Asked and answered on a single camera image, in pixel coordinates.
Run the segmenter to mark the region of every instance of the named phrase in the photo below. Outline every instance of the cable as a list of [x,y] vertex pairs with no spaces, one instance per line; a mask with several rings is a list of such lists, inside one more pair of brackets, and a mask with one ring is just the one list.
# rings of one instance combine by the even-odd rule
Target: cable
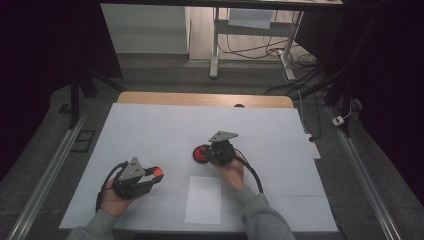
[[239,158],[238,156],[233,156],[233,158],[236,159],[237,161],[241,162],[252,173],[253,177],[256,180],[256,184],[258,185],[259,192],[264,193],[261,180],[259,179],[259,176],[256,173],[255,169],[253,169],[247,161]]
[[[299,78],[297,81],[302,81],[302,80],[304,80],[306,77],[308,77],[308,75],[310,75],[312,72],[314,72],[314,71],[315,71],[315,70],[317,70],[317,69],[318,69],[318,68],[314,68],[314,69],[310,70],[308,73],[306,73],[305,75],[303,75],[303,77]],[[305,83],[306,83],[306,82],[308,82],[309,80],[310,80],[310,79],[307,79],[307,80],[305,80],[305,82],[301,82],[301,83],[299,83],[299,82],[291,82],[291,83],[283,84],[283,85],[276,86],[276,87],[270,87],[270,88],[268,88],[268,89],[265,91],[264,95],[267,95],[270,91],[275,90],[275,89],[280,89],[280,88],[284,88],[284,87],[291,86],[291,85],[293,85],[293,84],[298,84],[298,86],[296,86],[295,88],[291,89],[291,90],[288,92],[288,93],[290,93],[291,91],[293,91],[293,90],[294,90],[294,89],[296,89],[297,87],[299,87],[299,86],[301,86],[301,85],[305,84]]]
[[109,182],[110,177],[112,176],[112,174],[113,174],[113,173],[114,173],[114,172],[115,172],[118,168],[123,168],[123,167],[125,167],[125,166],[126,166],[126,164],[127,164],[127,162],[123,162],[123,163],[118,164],[118,165],[117,165],[117,166],[115,166],[115,167],[112,169],[112,171],[110,171],[110,173],[107,175],[107,177],[106,177],[105,181],[103,182],[102,188],[100,189],[100,192],[97,194],[97,199],[96,199],[96,212],[99,210],[100,205],[101,205],[101,203],[102,203],[102,199],[103,199],[103,191],[104,191],[104,190],[109,190],[109,189],[110,189],[110,188],[105,189],[106,184],[107,184],[107,182]]
[[352,106],[349,105],[349,113],[345,117],[343,117],[343,119],[349,117],[349,115],[350,115],[351,112],[352,112]]
[[310,77],[308,77],[308,79],[306,79],[304,82],[302,82],[302,83],[299,83],[296,87],[294,87],[294,88],[292,88],[292,89],[290,89],[287,93],[286,93],[286,96],[288,96],[293,90],[296,90],[296,89],[298,89],[298,88],[301,88],[304,84],[306,84],[307,82],[309,82],[310,80],[312,80],[316,75],[318,75],[318,73],[320,73],[321,72],[321,69],[319,69],[319,68],[314,68],[314,69],[312,69],[312,70],[318,70],[318,71],[316,71],[312,76],[310,76]]
[[[287,40],[283,40],[283,41],[280,41],[280,42],[276,42],[276,43],[270,44],[269,46],[277,45],[277,44],[280,44],[280,43],[283,43],[283,42],[286,42],[286,41],[287,41]],[[232,49],[231,49],[231,47],[230,47],[230,43],[229,43],[229,40],[228,40],[228,34],[227,34],[227,47],[228,47],[228,49],[229,49],[230,51],[225,51],[225,50],[223,50],[223,49],[221,48],[221,45],[218,43],[218,47],[219,47],[219,49],[220,49],[223,53],[234,54],[234,55],[237,55],[237,56],[240,56],[240,57],[244,57],[244,58],[248,58],[248,59],[260,59],[260,58],[265,58],[265,57],[270,56],[272,52],[275,52],[275,51],[277,51],[277,50],[272,50],[271,52],[268,52],[267,54],[265,54],[265,55],[263,55],[263,56],[259,56],[259,57],[249,57],[249,56],[246,56],[246,55],[243,55],[243,54],[239,54],[239,52],[246,52],[246,51],[256,50],[256,49],[264,48],[264,47],[267,47],[267,46],[268,46],[268,45],[264,45],[264,46],[260,46],[260,47],[255,47],[255,48],[250,48],[250,49],[243,49],[243,50],[236,50],[236,51],[234,51],[234,50],[232,50]]]
[[252,173],[253,177],[255,178],[256,184],[258,185],[259,192],[260,193],[264,193],[264,190],[262,188],[262,183],[261,183],[261,180],[259,179],[258,174],[256,173],[255,169],[253,169],[252,166],[250,166],[249,162],[247,161],[247,158],[244,157],[244,155],[243,155],[242,152],[240,152],[237,149],[234,149],[235,151],[237,151],[238,153],[240,153],[240,155],[244,159],[242,159],[242,158],[238,157],[237,155],[234,155],[233,153],[230,153],[230,152],[228,152],[227,150],[224,150],[224,149],[212,147],[211,145],[203,145],[203,146],[205,146],[205,147],[207,147],[209,149],[213,149],[213,150],[218,150],[218,151],[221,151],[221,152],[225,152],[226,154],[229,154],[232,159],[235,159],[235,160],[239,161],[240,163],[242,163],[247,168],[247,170],[249,170],[250,173]]

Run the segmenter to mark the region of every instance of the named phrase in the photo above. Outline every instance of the white paper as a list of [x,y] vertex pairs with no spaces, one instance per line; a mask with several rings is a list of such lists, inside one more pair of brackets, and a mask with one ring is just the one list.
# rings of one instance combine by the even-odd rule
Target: white paper
[[230,8],[228,25],[269,29],[273,10]]
[[221,180],[190,177],[185,222],[220,224]]

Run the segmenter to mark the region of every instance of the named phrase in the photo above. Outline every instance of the table leg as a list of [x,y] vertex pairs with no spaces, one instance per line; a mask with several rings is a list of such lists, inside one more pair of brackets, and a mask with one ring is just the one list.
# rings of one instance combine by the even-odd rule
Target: table leg
[[303,12],[294,12],[294,19],[292,22],[292,27],[290,29],[289,36],[287,38],[286,46],[284,47],[284,51],[280,51],[280,59],[283,63],[284,72],[286,73],[287,80],[295,80],[295,76],[293,74],[292,67],[290,65],[290,61],[288,56],[290,54],[290,49],[293,44],[294,37],[296,36],[297,28],[299,27],[300,18],[302,17]]
[[218,25],[219,25],[219,8],[215,9],[215,18],[213,23],[213,47],[211,58],[211,71],[210,78],[216,79],[218,77]]

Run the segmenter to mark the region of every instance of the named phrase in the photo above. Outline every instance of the metal frame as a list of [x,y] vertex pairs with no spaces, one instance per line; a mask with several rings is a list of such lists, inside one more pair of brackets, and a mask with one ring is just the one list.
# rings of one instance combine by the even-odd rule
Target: metal frame
[[240,26],[229,25],[228,20],[219,20],[219,8],[215,10],[214,29],[213,29],[213,46],[211,56],[211,69],[209,77],[216,79],[218,77],[218,35],[231,34],[231,35],[253,35],[253,36],[275,36],[287,37],[286,46],[284,51],[279,51],[280,59],[284,67],[284,72],[288,80],[294,80],[295,76],[290,65],[288,56],[290,48],[293,44],[294,37],[299,27],[300,19],[303,12],[295,12],[295,17],[292,23],[285,22],[272,22],[269,29],[256,29]]
[[[330,107],[327,107],[327,112],[330,119],[336,117]],[[350,162],[352,163],[353,170],[355,171],[356,176],[362,185],[362,189],[364,189],[365,195],[368,198],[368,202],[375,211],[375,215],[380,222],[381,228],[386,235],[386,238],[389,240],[401,240],[402,237],[396,228],[393,218],[390,215],[390,212],[387,209],[383,199],[381,199],[380,194],[378,193],[377,188],[375,187],[352,140],[345,136],[341,128],[337,128],[337,134],[350,159]]]
[[19,215],[15,226],[12,228],[12,231],[7,238],[8,240],[25,239],[28,235],[28,232],[34,223],[37,214],[43,206],[44,200],[49,194],[49,191],[53,186],[53,183],[56,180],[56,177],[59,174],[59,171],[62,168],[62,165],[65,162],[69,151],[71,150],[72,144],[74,143],[79,130],[87,118],[87,113],[91,109],[91,103],[92,100],[87,101],[85,106],[83,106],[81,116],[75,123],[74,128],[67,130],[64,138],[62,139],[62,142],[60,143],[49,165],[44,171],[43,176],[41,177],[27,204]]

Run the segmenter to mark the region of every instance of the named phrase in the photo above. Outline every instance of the metal rail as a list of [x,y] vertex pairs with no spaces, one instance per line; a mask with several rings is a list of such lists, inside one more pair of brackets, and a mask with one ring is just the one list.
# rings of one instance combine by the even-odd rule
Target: metal rail
[[49,165],[43,173],[40,181],[38,182],[34,192],[26,203],[24,209],[19,215],[18,220],[15,223],[12,231],[8,236],[8,240],[18,240],[25,239],[29,230],[31,229],[32,224],[34,223],[35,218],[37,217],[53,183],[62,168],[63,163],[65,162],[66,157],[68,156],[69,151],[71,150],[72,144],[74,143],[79,130],[84,124],[85,119],[87,118],[87,113],[91,108],[92,101],[88,100],[84,104],[81,116],[76,122],[73,129],[67,130],[62,142],[60,143],[58,149],[50,160]]
[[[327,107],[327,111],[331,119],[336,117],[335,114],[333,114],[331,111],[330,107]],[[388,240],[401,240],[402,238],[396,229],[396,225],[389,211],[387,210],[386,204],[381,199],[352,140],[347,138],[343,130],[340,128],[337,128],[337,134],[350,159],[350,162],[352,163],[356,176],[362,185],[362,189],[364,190],[365,195],[368,197],[368,201],[371,207],[375,211],[375,215],[380,222],[381,228],[386,235],[386,238]]]

